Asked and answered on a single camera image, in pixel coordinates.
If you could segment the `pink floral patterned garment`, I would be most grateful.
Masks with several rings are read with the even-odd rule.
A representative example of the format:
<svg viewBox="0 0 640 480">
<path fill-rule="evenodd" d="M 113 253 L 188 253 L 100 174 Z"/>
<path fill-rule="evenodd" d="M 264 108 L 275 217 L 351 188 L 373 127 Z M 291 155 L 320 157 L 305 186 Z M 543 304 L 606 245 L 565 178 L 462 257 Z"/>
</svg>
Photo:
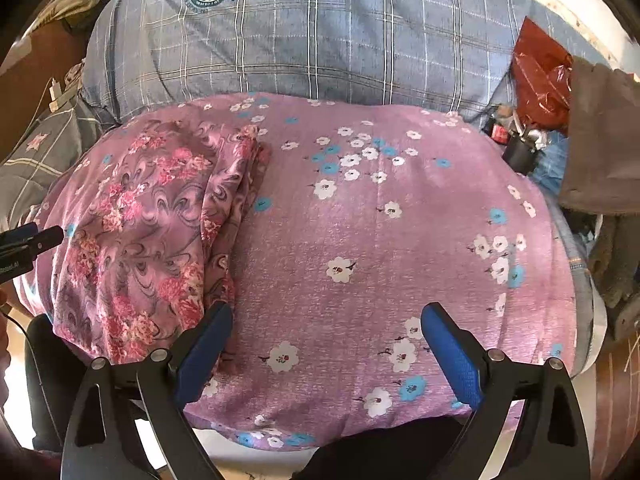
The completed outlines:
<svg viewBox="0 0 640 480">
<path fill-rule="evenodd" d="M 38 270 L 54 332 L 138 362 L 231 300 L 230 254 L 267 162 L 251 125 L 146 118 L 113 132 L 46 210 L 68 229 Z"/>
</svg>

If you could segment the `grey plaid star pillow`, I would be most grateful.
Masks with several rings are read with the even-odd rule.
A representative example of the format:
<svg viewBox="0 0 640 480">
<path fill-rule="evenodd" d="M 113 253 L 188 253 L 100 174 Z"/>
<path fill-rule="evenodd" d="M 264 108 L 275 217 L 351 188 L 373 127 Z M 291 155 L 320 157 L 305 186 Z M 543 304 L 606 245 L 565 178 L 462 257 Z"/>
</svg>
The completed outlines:
<svg viewBox="0 0 640 480">
<path fill-rule="evenodd" d="M 36 119 L 1 164 L 1 229 L 21 224 L 51 184 L 116 125 L 107 110 L 90 106 L 81 96 Z"/>
</svg>

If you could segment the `brown wooden headboard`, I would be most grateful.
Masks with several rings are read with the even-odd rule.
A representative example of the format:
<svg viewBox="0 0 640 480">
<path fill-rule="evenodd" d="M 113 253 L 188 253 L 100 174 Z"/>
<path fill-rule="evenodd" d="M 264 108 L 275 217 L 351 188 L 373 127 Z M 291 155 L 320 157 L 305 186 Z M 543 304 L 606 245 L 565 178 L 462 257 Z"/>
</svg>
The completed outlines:
<svg viewBox="0 0 640 480">
<path fill-rule="evenodd" d="M 61 21 L 44 25 L 16 44 L 1 66 L 1 159 L 49 102 L 51 78 L 59 82 L 86 55 L 90 32 L 69 32 Z"/>
</svg>

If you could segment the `brown grey cloth pile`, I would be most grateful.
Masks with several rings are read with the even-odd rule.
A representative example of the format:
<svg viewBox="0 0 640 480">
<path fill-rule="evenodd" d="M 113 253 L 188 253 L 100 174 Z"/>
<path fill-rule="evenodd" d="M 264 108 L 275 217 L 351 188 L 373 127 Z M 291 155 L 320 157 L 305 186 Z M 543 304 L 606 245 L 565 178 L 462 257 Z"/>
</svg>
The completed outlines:
<svg viewBox="0 0 640 480">
<path fill-rule="evenodd" d="M 575 58 L 559 203 L 602 218 L 589 270 L 606 306 L 634 293 L 639 267 L 639 84 Z"/>
</svg>

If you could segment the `purple floral bedsheet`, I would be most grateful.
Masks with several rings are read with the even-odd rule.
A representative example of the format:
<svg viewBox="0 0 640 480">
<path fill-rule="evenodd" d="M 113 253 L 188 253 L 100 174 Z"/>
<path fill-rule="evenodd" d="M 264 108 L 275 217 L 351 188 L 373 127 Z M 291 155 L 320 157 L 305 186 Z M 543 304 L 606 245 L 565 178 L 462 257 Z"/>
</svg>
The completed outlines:
<svg viewBox="0 0 640 480">
<path fill-rule="evenodd" d="M 515 361 L 575 363 L 575 289 L 544 196 L 457 114 L 273 94 L 165 106 L 105 133 L 28 220 L 53 226 L 53 193 L 146 118 L 251 125 L 268 154 L 230 254 L 233 333 L 186 408 L 194 427 L 293 451 L 464 413 L 422 337 L 432 301 Z M 14 283 L 50 322 L 37 278 L 55 251 Z"/>
</svg>

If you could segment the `black cup with items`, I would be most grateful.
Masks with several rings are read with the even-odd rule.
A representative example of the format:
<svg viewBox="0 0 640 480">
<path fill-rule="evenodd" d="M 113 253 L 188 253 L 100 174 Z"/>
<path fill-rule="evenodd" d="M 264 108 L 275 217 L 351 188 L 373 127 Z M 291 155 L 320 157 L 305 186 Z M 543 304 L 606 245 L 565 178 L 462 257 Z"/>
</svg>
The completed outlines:
<svg viewBox="0 0 640 480">
<path fill-rule="evenodd" d="M 502 159 L 514 172 L 528 176 L 535 169 L 542 150 L 548 145 L 548 131 L 528 129 L 510 136 Z"/>
</svg>

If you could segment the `red plastic bag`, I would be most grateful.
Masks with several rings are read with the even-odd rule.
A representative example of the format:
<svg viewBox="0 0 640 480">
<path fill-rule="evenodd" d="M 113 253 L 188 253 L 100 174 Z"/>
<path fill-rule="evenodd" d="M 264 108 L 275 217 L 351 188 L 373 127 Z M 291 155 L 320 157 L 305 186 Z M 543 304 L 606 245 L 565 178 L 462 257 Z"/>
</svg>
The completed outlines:
<svg viewBox="0 0 640 480">
<path fill-rule="evenodd" d="M 533 20 L 523 21 L 511 73 L 516 112 L 525 127 L 567 133 L 573 58 Z"/>
</svg>

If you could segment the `blue plaid quilt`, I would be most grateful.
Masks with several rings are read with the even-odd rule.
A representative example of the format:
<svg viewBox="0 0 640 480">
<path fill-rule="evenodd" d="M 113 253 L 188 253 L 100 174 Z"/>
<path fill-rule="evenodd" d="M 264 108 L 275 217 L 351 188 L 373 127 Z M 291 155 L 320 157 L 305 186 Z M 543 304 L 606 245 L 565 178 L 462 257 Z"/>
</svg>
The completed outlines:
<svg viewBox="0 0 640 480">
<path fill-rule="evenodd" d="M 510 65 L 525 20 L 601 61 L 535 0 L 111 0 L 92 32 L 82 93 L 118 122 L 236 92 L 415 105 L 472 122 L 514 99 Z"/>
</svg>

